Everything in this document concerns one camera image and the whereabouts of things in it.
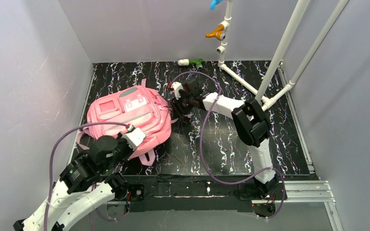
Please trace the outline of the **pink student backpack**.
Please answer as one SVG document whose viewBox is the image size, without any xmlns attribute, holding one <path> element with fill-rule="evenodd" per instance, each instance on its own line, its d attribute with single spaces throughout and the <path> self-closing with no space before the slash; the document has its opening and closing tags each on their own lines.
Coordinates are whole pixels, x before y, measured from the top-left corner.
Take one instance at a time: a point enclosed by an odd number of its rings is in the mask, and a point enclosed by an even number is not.
<svg viewBox="0 0 370 231">
<path fill-rule="evenodd" d="M 172 133 L 172 119 L 167 101 L 155 89 L 147 88 L 144 79 L 141 85 L 100 97 L 91 103 L 87 122 L 97 126 L 83 128 L 83 134 L 97 140 L 103 135 L 116 137 L 126 128 L 113 122 L 133 125 L 145 134 L 144 141 L 130 159 L 139 158 L 142 165 L 151 166 L 156 160 L 154 149 L 163 144 Z"/>
</svg>

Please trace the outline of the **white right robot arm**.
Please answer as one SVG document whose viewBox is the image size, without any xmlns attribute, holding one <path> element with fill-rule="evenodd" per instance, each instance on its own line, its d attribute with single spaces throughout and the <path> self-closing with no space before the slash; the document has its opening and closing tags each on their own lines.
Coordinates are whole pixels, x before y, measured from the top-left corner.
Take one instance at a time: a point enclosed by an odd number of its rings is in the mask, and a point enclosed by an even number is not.
<svg viewBox="0 0 370 231">
<path fill-rule="evenodd" d="M 174 94 L 169 103 L 175 117 L 187 115 L 197 108 L 232 119 L 238 137 L 251 154 L 253 179 L 258 191 L 266 196 L 277 186 L 269 150 L 270 118 L 255 99 L 242 101 L 225 97 L 220 92 L 205 91 L 194 79 L 172 82 L 169 90 Z"/>
</svg>

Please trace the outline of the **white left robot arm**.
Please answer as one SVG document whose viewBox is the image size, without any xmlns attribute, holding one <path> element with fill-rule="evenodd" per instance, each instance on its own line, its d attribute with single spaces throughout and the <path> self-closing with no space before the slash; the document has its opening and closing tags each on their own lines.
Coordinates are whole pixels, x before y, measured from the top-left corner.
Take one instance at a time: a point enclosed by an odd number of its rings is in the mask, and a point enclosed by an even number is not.
<svg viewBox="0 0 370 231">
<path fill-rule="evenodd" d="M 127 134 L 100 137 L 67 165 L 51 196 L 30 217 L 16 221 L 14 230 L 65 230 L 61 217 L 77 221 L 103 202 L 124 195 L 128 188 L 124 177 L 119 173 L 107 176 L 106 172 L 109 165 L 128 160 L 141 142 Z"/>
</svg>

